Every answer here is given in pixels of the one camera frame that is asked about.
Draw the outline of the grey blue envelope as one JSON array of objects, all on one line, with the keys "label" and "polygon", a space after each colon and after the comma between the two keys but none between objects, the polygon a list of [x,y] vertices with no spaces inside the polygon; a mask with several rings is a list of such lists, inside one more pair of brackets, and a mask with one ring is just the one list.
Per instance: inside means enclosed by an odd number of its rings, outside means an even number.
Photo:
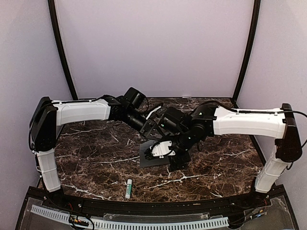
[{"label": "grey blue envelope", "polygon": [[140,168],[160,166],[169,164],[168,157],[159,158],[151,153],[151,147],[155,140],[146,141],[139,146]]}]

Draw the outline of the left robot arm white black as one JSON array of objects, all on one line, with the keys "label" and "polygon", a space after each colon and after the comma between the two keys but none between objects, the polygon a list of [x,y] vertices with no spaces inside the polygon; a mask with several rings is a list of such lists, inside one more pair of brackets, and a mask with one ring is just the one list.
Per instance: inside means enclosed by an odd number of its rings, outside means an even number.
[{"label": "left robot arm white black", "polygon": [[39,100],[29,123],[28,146],[35,156],[43,187],[50,193],[50,203],[57,209],[68,204],[67,197],[59,191],[61,182],[55,154],[63,129],[87,123],[120,122],[149,138],[153,132],[160,132],[154,114],[163,104],[141,110],[143,103],[148,104],[148,98],[133,87],[118,97],[105,94],[94,99],[61,101],[44,96]]}]

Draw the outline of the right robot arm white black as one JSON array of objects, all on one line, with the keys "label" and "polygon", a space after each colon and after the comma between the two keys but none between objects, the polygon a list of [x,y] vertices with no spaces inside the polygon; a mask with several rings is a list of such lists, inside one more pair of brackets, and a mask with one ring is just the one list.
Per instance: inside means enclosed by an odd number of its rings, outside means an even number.
[{"label": "right robot arm white black", "polygon": [[294,114],[287,103],[269,110],[244,110],[208,101],[189,114],[169,108],[159,126],[171,134],[159,141],[151,153],[158,158],[171,157],[180,164],[185,163],[182,156],[207,137],[242,134],[274,138],[275,149],[256,177],[255,190],[245,196],[245,204],[255,208],[286,167],[302,156],[303,144]]}]

